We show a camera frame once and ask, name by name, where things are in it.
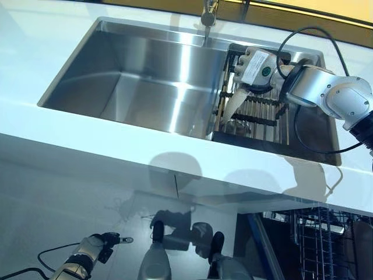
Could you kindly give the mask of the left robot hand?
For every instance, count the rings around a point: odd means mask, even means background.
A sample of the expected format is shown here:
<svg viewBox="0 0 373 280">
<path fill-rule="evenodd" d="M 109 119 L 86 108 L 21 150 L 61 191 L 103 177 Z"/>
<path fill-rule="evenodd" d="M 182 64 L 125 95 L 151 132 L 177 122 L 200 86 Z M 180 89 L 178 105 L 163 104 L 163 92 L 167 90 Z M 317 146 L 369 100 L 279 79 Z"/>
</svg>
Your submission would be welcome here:
<svg viewBox="0 0 373 280">
<path fill-rule="evenodd" d="M 92 261 L 106 262 L 114 252 L 114 246 L 119 244 L 130 244 L 134 241 L 132 237 L 123 237 L 116 232 L 93 234 L 85 237 L 73 252 L 73 255 L 82 254 L 88 256 Z"/>
</svg>

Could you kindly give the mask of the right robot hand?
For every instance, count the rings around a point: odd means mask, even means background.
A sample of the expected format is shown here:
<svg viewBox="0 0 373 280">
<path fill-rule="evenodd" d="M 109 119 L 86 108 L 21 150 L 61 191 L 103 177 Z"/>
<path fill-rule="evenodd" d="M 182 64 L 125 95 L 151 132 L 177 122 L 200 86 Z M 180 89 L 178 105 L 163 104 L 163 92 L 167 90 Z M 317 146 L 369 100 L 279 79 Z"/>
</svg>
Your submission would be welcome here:
<svg viewBox="0 0 373 280">
<path fill-rule="evenodd" d="M 277 56 L 271 52 L 247 47 L 245 54 L 238 59 L 233 81 L 237 84 L 238 93 L 262 94 L 280 89 L 292 68 L 283 61 L 277 62 Z"/>
</svg>

